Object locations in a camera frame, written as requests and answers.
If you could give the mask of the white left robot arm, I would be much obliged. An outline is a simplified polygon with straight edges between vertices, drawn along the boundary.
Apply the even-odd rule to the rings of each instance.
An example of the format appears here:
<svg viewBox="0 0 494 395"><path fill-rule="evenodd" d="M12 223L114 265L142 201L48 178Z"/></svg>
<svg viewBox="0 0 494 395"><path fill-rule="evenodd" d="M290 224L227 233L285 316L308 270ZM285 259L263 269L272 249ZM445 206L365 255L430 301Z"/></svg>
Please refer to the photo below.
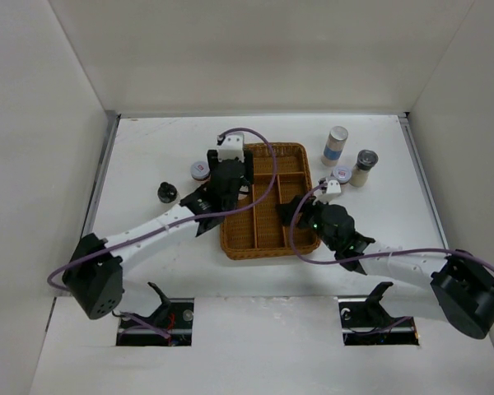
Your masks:
<svg viewBox="0 0 494 395"><path fill-rule="evenodd" d="M238 200L254 182L253 154L244 150L225 158L207 153L210 179L165 213L131 230L101 238L94 233L78 242L62 282L90 320L116 310L139 316L150 328L168 319L165 295L153 283L126 281L126 275L161 250L207 233L239 212Z"/></svg>

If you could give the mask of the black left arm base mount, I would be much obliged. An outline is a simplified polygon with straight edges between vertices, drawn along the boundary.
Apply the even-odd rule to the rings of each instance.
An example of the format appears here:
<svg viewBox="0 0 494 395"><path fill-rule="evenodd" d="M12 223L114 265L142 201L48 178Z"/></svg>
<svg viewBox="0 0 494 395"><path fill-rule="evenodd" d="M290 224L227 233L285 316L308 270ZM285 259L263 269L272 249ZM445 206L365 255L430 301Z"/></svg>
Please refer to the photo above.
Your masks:
<svg viewBox="0 0 494 395"><path fill-rule="evenodd" d="M133 313L138 319L149 326L166 332L163 337L147 326L121 314L116 337L117 346L156 346L177 347L191 346L193 338L194 299L170 299L157 286L150 283L155 291L159 291L161 305L151 317L145 318Z"/></svg>

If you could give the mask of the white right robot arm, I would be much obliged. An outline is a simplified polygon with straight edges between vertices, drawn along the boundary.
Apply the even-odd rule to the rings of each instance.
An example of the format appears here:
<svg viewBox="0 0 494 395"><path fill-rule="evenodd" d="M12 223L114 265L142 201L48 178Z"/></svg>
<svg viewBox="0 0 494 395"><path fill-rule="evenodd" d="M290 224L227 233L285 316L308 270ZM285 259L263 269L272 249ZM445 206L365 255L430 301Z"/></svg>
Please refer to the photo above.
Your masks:
<svg viewBox="0 0 494 395"><path fill-rule="evenodd" d="M382 281L362 302L373 326L421 317L449 323L483 339L494 324L494 267L462 250L400 249L356 229L347 209L336 204L342 191L333 177L276 206L281 223L313 231L333 252L330 264Z"/></svg>

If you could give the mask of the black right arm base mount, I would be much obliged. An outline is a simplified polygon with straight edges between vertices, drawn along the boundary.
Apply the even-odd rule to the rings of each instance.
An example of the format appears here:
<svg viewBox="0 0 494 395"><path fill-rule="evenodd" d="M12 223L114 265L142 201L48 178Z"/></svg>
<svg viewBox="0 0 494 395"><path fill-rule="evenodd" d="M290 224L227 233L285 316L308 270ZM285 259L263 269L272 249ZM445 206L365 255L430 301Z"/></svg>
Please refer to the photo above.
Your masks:
<svg viewBox="0 0 494 395"><path fill-rule="evenodd" d="M418 334L411 317L392 317L380 305L393 286L383 281L369 295L338 300L345 346L418 346Z"/></svg>

